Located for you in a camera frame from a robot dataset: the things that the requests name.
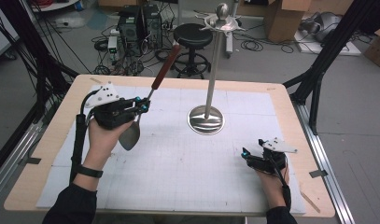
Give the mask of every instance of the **black sleeve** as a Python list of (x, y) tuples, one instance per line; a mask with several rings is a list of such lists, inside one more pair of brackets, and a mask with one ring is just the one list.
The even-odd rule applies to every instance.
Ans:
[(266, 213), (267, 224), (297, 224), (287, 207), (275, 207)]
[(59, 193), (56, 203), (44, 217), (44, 224), (91, 224), (96, 212), (96, 191), (70, 184)]

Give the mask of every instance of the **black stool seat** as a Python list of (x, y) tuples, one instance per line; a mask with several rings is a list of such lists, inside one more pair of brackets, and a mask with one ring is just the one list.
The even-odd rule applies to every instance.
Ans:
[[(200, 75), (204, 79), (203, 72), (208, 69), (210, 72), (211, 64), (205, 58), (205, 56), (195, 53), (196, 49), (203, 49), (205, 46), (210, 44), (213, 40), (213, 34), (210, 30), (200, 29), (204, 26), (196, 23), (186, 23), (179, 25), (175, 28), (174, 39), (175, 41), (189, 49), (188, 53), (181, 53), (176, 57), (172, 69), (175, 69), (178, 72), (177, 77), (181, 77), (182, 74), (190, 76)], [(188, 55), (187, 61), (181, 61), (182, 56)]]

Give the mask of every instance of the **floor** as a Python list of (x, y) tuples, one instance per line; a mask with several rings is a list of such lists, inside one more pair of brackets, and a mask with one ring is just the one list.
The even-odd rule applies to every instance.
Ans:
[[(71, 8), (64, 9), (48, 16), (53, 18), (72, 11)], [(91, 39), (117, 23), (117, 17), (96, 6), (90, 6), (76, 15), (84, 19), (85, 25), (65, 29), (61, 35), (92, 71), (98, 64), (98, 53)], [(245, 28), (261, 24), (258, 18), (243, 18), (242, 21)], [(246, 33), (264, 37), (262, 27)], [(56, 34), (52, 36), (64, 63), (79, 73), (88, 74), (63, 41)], [(305, 72), (317, 57), (315, 54), (300, 53), (295, 45), (290, 45), (292, 52), (286, 53), (280, 46), (267, 44), (262, 44), (262, 51), (242, 49), (241, 43), (239, 39), (233, 41), (234, 53), (230, 59), (223, 55), (220, 57), (218, 79), (283, 83)], [(368, 44), (358, 40), (354, 44), (361, 52), (368, 48)], [(212, 50), (213, 43), (202, 54), (211, 58)], [(145, 63), (145, 67), (149, 67), (139, 76), (155, 76), (161, 68), (160, 63), (152, 65), (156, 62), (152, 59)], [(176, 73), (169, 72), (167, 76), (175, 77)], [(34, 102), (35, 91), (21, 60), (0, 58), (0, 148)], [(380, 223), (380, 68), (377, 65), (363, 55), (337, 57), (323, 79), (317, 129), (355, 222)], [(0, 223), (40, 223), (44, 216), (42, 213), (10, 212), (3, 207), (21, 168), (18, 167), (0, 193)], [(337, 217), (298, 217), (297, 220), (299, 223), (340, 222)], [(264, 222), (264, 217), (249, 220), (249, 223)]]

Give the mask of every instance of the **red spoon handle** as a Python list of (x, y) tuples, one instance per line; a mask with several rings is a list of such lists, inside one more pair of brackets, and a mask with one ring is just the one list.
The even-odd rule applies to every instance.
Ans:
[(180, 46), (179, 45), (173, 45), (172, 51), (170, 52), (169, 56), (167, 57), (166, 61), (163, 64), (160, 72), (155, 77), (155, 80), (151, 85), (151, 88), (153, 90), (157, 90), (160, 87), (164, 77), (166, 76), (167, 71), (169, 71), (170, 67), (175, 62), (175, 59), (176, 59), (177, 54), (179, 52), (180, 52)]

